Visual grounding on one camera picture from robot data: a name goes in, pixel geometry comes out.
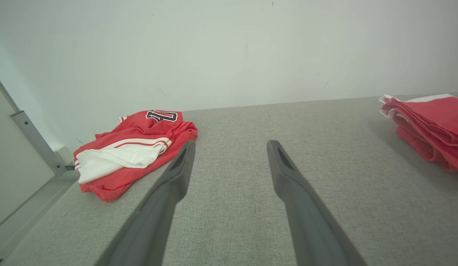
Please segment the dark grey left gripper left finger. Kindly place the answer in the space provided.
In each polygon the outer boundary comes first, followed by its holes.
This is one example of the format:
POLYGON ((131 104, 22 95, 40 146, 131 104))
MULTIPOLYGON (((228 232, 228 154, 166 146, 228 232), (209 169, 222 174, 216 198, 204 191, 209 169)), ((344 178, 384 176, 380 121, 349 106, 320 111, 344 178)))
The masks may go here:
POLYGON ((187 194, 196 152, 186 142, 96 262, 96 266, 162 266, 175 207, 187 194))

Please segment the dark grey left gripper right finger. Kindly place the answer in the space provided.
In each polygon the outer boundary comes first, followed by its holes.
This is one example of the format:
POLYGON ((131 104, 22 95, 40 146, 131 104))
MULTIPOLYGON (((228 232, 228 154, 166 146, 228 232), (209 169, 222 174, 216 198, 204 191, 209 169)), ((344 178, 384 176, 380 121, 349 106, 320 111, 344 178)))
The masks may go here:
POLYGON ((283 201, 297 266, 367 266, 279 141, 267 143, 272 182, 283 201))

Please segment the red jersey with black lettering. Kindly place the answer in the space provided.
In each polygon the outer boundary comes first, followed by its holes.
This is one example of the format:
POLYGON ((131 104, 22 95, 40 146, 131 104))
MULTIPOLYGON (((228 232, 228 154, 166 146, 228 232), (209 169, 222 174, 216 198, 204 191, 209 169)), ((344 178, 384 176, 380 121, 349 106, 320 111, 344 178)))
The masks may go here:
POLYGON ((112 131, 74 152, 82 192, 104 202, 118 199, 136 180, 175 158, 198 129, 180 112, 145 110, 119 118, 112 131))

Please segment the stack of red jerseys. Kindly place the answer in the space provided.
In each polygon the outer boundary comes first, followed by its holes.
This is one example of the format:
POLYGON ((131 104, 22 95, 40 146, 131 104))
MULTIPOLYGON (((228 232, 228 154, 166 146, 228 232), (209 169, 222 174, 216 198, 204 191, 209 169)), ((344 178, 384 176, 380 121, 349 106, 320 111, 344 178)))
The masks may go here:
POLYGON ((396 133, 424 160, 458 173, 458 98, 440 94, 400 100, 379 98, 380 112, 396 123, 396 133))

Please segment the grey metal frame post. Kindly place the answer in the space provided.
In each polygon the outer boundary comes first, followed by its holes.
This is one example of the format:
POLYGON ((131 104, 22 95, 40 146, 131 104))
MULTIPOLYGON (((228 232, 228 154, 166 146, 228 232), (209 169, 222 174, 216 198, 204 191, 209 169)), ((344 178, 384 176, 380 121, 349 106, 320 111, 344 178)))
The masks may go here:
POLYGON ((79 172, 74 169, 72 170, 71 166, 65 165, 61 162, 59 157, 54 153, 41 133, 37 130, 33 122, 30 120, 27 113, 21 110, 21 108, 19 108, 15 103, 10 93, 7 91, 1 81, 0 90, 5 95, 5 98, 8 100, 14 110, 14 113, 10 115, 11 119, 14 121, 16 126, 18 126, 18 128, 33 146, 38 155, 40 155, 42 160, 53 171, 55 178, 57 180, 77 180, 79 177, 79 172))

